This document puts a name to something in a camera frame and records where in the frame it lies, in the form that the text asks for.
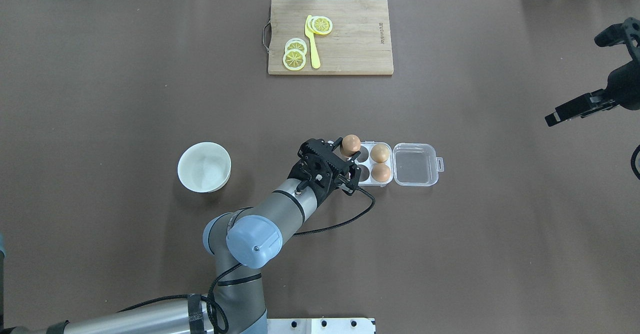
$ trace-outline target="blue joint cap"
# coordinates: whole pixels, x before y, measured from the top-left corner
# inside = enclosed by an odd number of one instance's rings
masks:
[[[211,235],[211,230],[213,229],[213,225],[216,224],[218,219],[222,218],[225,215],[226,214],[222,214],[219,217],[208,222],[208,224],[204,227],[204,231],[202,232],[202,245],[204,245],[204,249],[206,250],[206,252],[211,255],[214,255],[213,250],[211,250],[211,245],[209,245],[209,236]]]
[[[249,268],[258,269],[273,259],[284,241],[278,225],[260,215],[241,218],[226,234],[231,255]]]
[[[7,252],[5,251],[5,237],[0,234],[0,251],[2,254],[7,257]]]

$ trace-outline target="cutting board handle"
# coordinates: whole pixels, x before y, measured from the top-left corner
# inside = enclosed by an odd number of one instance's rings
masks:
[[[272,18],[270,18],[270,17],[269,17],[269,21],[267,21],[267,24],[262,29],[262,44],[264,45],[264,48],[267,50],[267,54],[268,54],[269,53],[269,46],[271,46],[271,44],[272,44],[272,38],[269,37],[269,45],[267,45],[267,28],[269,28],[269,33],[271,33]]]

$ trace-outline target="lime slice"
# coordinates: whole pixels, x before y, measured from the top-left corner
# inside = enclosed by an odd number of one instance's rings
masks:
[[[300,50],[302,51],[302,55],[306,55],[307,43],[302,41],[301,39],[293,38],[286,43],[286,46],[284,47],[284,51],[286,52],[293,49]]]
[[[316,16],[311,18],[311,30],[318,35],[327,35],[334,29],[334,24],[329,17]]]
[[[305,67],[307,58],[302,53],[302,51],[292,49],[284,53],[284,56],[282,56],[282,63],[284,64],[284,67],[286,67],[286,69],[291,71],[298,71]]]

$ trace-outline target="clear plastic lid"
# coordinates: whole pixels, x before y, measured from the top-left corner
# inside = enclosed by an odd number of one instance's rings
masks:
[[[402,186],[432,186],[444,161],[429,144],[400,143],[393,148],[393,179]]]

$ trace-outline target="white bowl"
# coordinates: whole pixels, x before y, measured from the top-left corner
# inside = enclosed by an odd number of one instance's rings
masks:
[[[189,147],[178,161],[178,179],[192,192],[214,192],[231,175],[231,157],[224,147],[201,142]]]

